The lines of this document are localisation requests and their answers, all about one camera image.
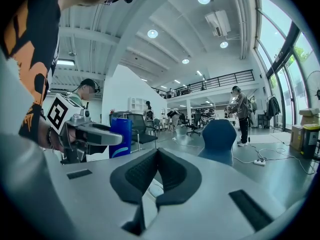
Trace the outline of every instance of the sneaker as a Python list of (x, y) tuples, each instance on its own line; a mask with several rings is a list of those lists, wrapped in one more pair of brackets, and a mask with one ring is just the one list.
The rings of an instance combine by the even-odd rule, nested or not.
[(248, 143), (238, 143), (239, 147), (244, 147), (244, 146), (248, 146)]

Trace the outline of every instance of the blue container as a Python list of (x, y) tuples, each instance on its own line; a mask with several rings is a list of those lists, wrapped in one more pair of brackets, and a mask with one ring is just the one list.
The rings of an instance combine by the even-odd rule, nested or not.
[(131, 153), (132, 121), (124, 118), (112, 118), (110, 132), (121, 134), (123, 142), (109, 146), (109, 158), (117, 158)]

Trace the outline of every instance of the air conditioner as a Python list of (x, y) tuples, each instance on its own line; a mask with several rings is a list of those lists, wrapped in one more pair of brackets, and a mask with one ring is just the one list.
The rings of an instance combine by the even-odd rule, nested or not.
[(231, 31), (227, 13), (225, 10), (218, 10), (205, 16), (210, 27), (213, 28), (213, 35), (216, 37), (226, 36)]

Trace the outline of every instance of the railing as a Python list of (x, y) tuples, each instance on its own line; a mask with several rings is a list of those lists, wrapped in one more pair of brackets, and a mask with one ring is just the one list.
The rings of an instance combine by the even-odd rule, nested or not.
[(164, 99), (170, 99), (181, 95), (186, 95), (195, 92), (201, 92), (208, 89), (217, 87), (236, 85), (239, 83), (254, 81), (253, 70), (241, 71), (233, 74), (226, 74), (215, 78), (206, 79), (188, 84), (186, 87), (180, 87), (174, 90), (163, 91), (156, 88), (154, 89)]

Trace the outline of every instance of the glass window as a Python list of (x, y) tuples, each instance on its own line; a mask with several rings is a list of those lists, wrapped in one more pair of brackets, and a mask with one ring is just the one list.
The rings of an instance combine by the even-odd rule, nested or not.
[(270, 0), (261, 0), (261, 3), (262, 11), (268, 15), (287, 36), (292, 22), (290, 17)]
[(287, 129), (291, 129), (292, 123), (293, 123), (294, 110), (293, 110), (293, 103), (291, 101), (291, 93), (289, 89), (288, 78), (283, 68), (277, 73), (277, 76), (279, 78), (281, 88), (283, 91), (283, 96), (284, 96), (285, 127)]
[(277, 99), (277, 101), (279, 103), (280, 111), (281, 111), (278, 115), (276, 115), (274, 117), (274, 126), (282, 128), (283, 127), (283, 118), (282, 118), (281, 94), (280, 94), (280, 88), (278, 86), (278, 82), (277, 82), (275, 74), (273, 74), (271, 76), (269, 81), (270, 81), (270, 84), (271, 84), (271, 92), (272, 92), (273, 95), (275, 95), (275, 97), (276, 97), (276, 99)]
[(271, 63), (270, 63), (264, 49), (262, 48), (262, 46), (260, 44), (258, 45), (258, 52), (259, 52), (259, 54), (265, 64), (266, 71), (268, 71), (271, 68)]
[(265, 16), (262, 16), (260, 41), (274, 62), (284, 45), (285, 39)]
[(297, 54), (297, 58), (301, 63), (302, 66), (302, 71), (303, 74), (306, 78), (306, 85), (311, 85), (311, 86), (306, 86), (310, 92), (311, 96), (311, 106), (312, 107), (318, 107), (318, 101), (317, 99), (314, 99), (314, 95), (318, 90), (318, 81), (313, 81), (313, 79), (308, 79), (308, 76), (313, 72), (313, 71), (320, 71), (320, 65), (317, 60), (317, 57), (314, 53), (314, 50), (312, 49), (311, 45), (307, 41), (305, 35), (303, 33), (300, 34), (298, 40), (296, 41), (294, 45), (294, 50)]
[(302, 81), (302, 76), (299, 70), (298, 63), (295, 61), (295, 57), (292, 55), (288, 62), (285, 64), (287, 71), (291, 78), (291, 83), (294, 89), (294, 99), (297, 111), (297, 123), (301, 122), (302, 116), (299, 115), (299, 110), (308, 108), (306, 88)]

